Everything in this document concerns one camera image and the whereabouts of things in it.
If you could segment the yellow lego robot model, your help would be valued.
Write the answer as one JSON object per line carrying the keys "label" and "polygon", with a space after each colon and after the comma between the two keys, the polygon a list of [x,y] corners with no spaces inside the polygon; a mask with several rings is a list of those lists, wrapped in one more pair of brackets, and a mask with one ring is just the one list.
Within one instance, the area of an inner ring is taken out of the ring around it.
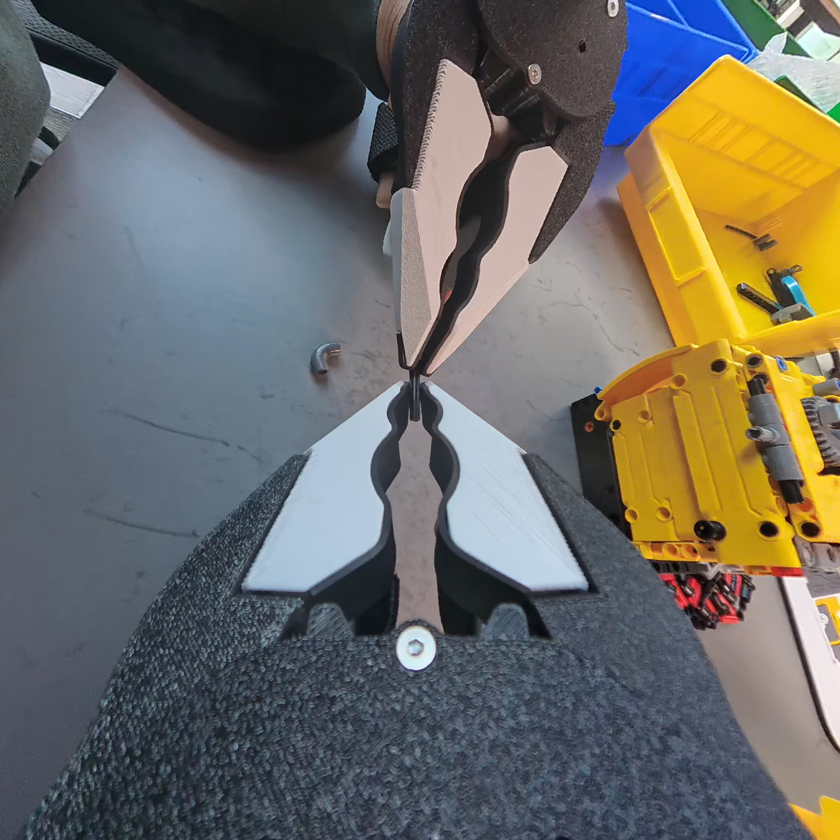
{"label": "yellow lego robot model", "polygon": [[661,574],[837,573],[838,379],[727,340],[570,405],[584,497]]}

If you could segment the clear plastic bag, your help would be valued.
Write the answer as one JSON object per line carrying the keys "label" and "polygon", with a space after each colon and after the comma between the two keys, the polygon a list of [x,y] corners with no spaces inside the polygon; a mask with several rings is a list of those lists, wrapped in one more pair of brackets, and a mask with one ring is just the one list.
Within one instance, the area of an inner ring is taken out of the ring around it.
{"label": "clear plastic bag", "polygon": [[838,93],[838,63],[802,56],[789,56],[782,52],[783,36],[777,35],[749,63],[748,67],[761,76],[774,82],[780,76],[788,76],[804,91],[827,97],[829,93]]}

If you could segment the green plastic bin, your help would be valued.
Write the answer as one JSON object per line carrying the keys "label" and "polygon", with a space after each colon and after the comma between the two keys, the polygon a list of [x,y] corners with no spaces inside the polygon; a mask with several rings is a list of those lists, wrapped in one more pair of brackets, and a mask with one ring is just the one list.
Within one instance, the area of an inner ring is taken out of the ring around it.
{"label": "green plastic bin", "polygon": [[781,88],[788,91],[791,95],[801,99],[803,102],[813,106],[814,109],[824,113],[827,117],[839,123],[839,98],[838,93],[829,93],[826,96],[821,95],[821,98],[816,98],[816,94],[811,94],[804,91],[798,86],[793,79],[788,76],[780,76],[774,79],[774,83]]}
{"label": "green plastic bin", "polygon": [[777,35],[783,36],[782,52],[789,56],[812,58],[811,54],[791,35],[780,26],[775,18],[757,1],[721,1],[723,6],[737,22],[753,47],[759,52],[764,51],[771,39]]}

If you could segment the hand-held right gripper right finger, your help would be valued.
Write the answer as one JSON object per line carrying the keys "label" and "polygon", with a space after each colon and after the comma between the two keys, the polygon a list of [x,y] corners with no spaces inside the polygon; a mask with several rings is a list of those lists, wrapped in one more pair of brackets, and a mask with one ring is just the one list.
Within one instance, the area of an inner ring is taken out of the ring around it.
{"label": "hand-held right gripper right finger", "polygon": [[538,600],[587,593],[591,582],[526,452],[430,383],[423,426],[442,493],[434,568],[444,633],[550,637]]}

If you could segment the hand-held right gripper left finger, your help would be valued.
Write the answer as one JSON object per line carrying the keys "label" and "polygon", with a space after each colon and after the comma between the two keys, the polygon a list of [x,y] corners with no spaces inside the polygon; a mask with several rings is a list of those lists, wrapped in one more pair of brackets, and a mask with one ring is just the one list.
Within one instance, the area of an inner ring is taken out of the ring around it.
{"label": "hand-held right gripper left finger", "polygon": [[242,580],[301,601],[283,637],[372,637],[396,626],[400,583],[387,497],[402,466],[410,385],[398,382],[311,446]]}

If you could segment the person's left forearm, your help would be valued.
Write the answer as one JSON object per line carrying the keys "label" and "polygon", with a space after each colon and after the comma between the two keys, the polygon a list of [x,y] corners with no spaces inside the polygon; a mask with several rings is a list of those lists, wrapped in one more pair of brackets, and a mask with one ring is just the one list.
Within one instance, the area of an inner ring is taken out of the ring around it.
{"label": "person's left forearm", "polygon": [[359,78],[384,101],[391,95],[396,36],[409,1],[278,2],[280,33]]}

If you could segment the light blue lego beam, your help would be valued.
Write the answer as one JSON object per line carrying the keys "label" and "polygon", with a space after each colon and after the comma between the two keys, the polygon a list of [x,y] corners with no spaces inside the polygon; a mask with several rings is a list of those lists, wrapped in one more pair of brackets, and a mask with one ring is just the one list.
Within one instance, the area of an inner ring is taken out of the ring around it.
{"label": "light blue lego beam", "polygon": [[803,315],[806,319],[816,315],[795,275],[783,276],[780,280],[780,288],[780,298],[782,299],[784,308],[792,309],[794,312]]}

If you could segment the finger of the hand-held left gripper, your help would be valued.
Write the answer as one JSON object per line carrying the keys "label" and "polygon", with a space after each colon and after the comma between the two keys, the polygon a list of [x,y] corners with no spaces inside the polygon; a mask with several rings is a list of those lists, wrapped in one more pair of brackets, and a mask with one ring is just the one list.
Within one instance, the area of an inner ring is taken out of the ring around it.
{"label": "finger of the hand-held left gripper", "polygon": [[413,179],[392,197],[395,325],[408,370],[418,368],[442,310],[441,281],[457,246],[459,205],[490,136],[476,79],[442,58]]}
{"label": "finger of the hand-held left gripper", "polygon": [[420,363],[437,368],[474,332],[530,265],[530,255],[568,171],[548,145],[521,147],[490,180],[501,198],[481,220],[472,246],[458,262],[455,288]]}

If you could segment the short black lego beam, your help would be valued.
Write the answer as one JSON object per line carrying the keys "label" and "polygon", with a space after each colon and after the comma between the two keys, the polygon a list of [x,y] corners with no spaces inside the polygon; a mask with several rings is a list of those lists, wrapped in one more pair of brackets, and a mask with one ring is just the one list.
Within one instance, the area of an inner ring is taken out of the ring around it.
{"label": "short black lego beam", "polygon": [[762,292],[755,289],[748,283],[738,283],[738,285],[736,286],[736,292],[740,296],[740,298],[749,301],[754,306],[758,307],[763,312],[766,312],[771,316],[773,316],[782,309],[779,302],[765,296],[764,294],[762,294]]}

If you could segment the pile of black red pins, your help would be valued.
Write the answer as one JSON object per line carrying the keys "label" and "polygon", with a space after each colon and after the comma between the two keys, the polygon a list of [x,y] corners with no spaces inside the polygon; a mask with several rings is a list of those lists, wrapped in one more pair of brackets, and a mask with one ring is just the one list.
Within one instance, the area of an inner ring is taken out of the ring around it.
{"label": "pile of black red pins", "polygon": [[746,574],[660,574],[675,602],[698,631],[743,623],[755,593],[753,578]]}

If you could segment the black mesh office chair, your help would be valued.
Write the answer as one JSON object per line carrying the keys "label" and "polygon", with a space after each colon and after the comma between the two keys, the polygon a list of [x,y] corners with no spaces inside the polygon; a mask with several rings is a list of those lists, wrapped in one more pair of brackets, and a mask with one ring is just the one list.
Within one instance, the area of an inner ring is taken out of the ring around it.
{"label": "black mesh office chair", "polygon": [[82,119],[119,69],[119,63],[86,40],[50,23],[33,2],[14,1],[49,85],[50,102],[34,142],[20,194]]}

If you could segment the long black lego beam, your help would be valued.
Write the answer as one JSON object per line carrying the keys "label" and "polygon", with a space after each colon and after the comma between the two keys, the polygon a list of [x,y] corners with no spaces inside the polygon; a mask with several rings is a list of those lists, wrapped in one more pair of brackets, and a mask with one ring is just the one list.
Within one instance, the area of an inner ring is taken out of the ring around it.
{"label": "long black lego beam", "polygon": [[784,306],[784,304],[782,302],[781,294],[780,294],[780,292],[781,292],[780,280],[785,275],[795,275],[795,277],[797,278],[797,275],[799,273],[801,273],[802,270],[803,270],[803,266],[800,266],[800,265],[794,265],[794,266],[791,266],[789,268],[785,268],[785,269],[781,269],[781,270],[768,269],[767,277],[768,277],[768,281],[770,283],[770,288],[771,288],[771,290],[773,292],[773,295],[775,296],[777,302],[779,302],[779,304],[782,307]]}

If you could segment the blue plastic bin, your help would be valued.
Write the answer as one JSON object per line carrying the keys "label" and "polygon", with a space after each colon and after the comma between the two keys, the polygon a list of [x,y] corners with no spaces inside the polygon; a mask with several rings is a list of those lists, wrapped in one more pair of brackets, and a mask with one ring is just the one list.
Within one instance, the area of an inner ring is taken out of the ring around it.
{"label": "blue plastic bin", "polygon": [[627,4],[660,22],[668,21],[695,35],[729,44],[731,54],[744,63],[758,55],[758,50],[723,2],[631,1]]}
{"label": "blue plastic bin", "polygon": [[633,142],[716,60],[733,56],[729,44],[695,35],[668,21],[660,22],[627,3],[627,48],[612,95],[616,110],[605,132],[604,146]]}

